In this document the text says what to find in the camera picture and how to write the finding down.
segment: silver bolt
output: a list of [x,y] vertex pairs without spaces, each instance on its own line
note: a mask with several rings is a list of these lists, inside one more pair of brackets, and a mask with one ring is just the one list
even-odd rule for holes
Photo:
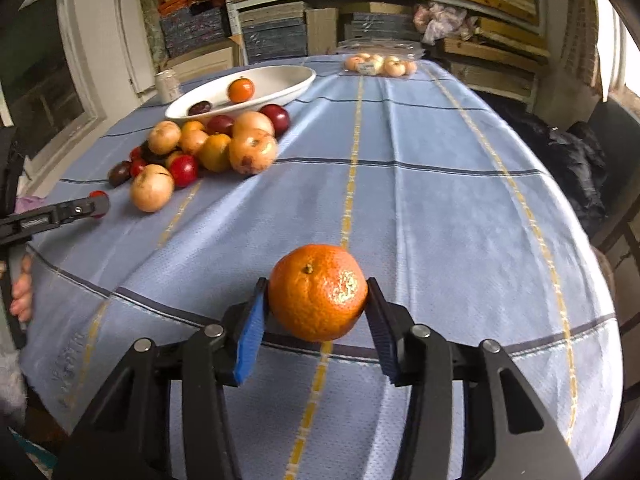
[[136,349],[136,352],[146,352],[151,348],[151,339],[147,339],[146,337],[138,339],[133,343],[133,348]]
[[207,325],[204,327],[204,335],[207,337],[220,337],[225,333],[225,329],[220,325]]
[[431,335],[431,328],[426,325],[417,324],[411,327],[411,333],[420,339],[424,339]]
[[493,339],[485,339],[482,341],[482,347],[492,354],[497,354],[500,351],[500,344]]

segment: blue tablecloth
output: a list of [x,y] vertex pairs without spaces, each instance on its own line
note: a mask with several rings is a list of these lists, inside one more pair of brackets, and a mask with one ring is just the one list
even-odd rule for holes
[[[247,300],[290,250],[343,243],[417,322],[449,340],[506,346],[588,473],[618,418],[620,338],[589,241],[546,169],[437,65],[423,62],[411,79],[395,80],[347,74],[340,57],[288,63],[318,78],[287,105],[292,127],[265,173],[207,175],[158,213],[137,211],[129,186],[111,190],[105,179],[162,120],[164,107],[151,104],[111,128],[57,184],[49,202],[105,189],[112,205],[100,221],[33,242],[35,316],[22,366],[46,406],[71,430],[137,338],[183,340]],[[271,320],[269,332],[282,329]],[[391,478],[409,391],[381,374],[366,321],[329,355],[308,431],[300,426],[315,398],[319,347],[274,340],[246,384],[226,390],[243,477],[280,479],[288,468],[299,480]],[[172,392],[181,478],[179,383]],[[452,476],[462,452],[458,386],[454,413]],[[297,439],[302,458],[290,463]]]

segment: white bowl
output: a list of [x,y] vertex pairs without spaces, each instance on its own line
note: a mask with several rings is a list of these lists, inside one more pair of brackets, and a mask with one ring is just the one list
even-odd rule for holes
[[[226,89],[241,77],[254,83],[255,94],[244,103],[233,104],[226,96]],[[266,104],[284,106],[302,95],[315,78],[315,70],[299,65],[263,66],[236,72],[194,88],[175,100],[167,108],[164,116],[177,123],[195,120],[206,124],[214,115],[237,117],[247,110],[259,110]],[[206,114],[187,115],[189,108],[200,101],[209,101],[213,105],[211,111]]]

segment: can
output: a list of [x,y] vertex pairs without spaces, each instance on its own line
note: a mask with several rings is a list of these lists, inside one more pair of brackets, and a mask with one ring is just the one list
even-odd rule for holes
[[174,70],[162,70],[156,74],[156,90],[164,105],[174,102],[182,95],[180,81]]

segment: mandarin orange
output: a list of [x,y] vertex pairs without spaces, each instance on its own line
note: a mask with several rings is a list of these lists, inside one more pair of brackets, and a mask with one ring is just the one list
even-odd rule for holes
[[306,245],[273,267],[268,298],[275,318],[294,336],[331,341],[351,330],[362,314],[367,282],[344,249]]

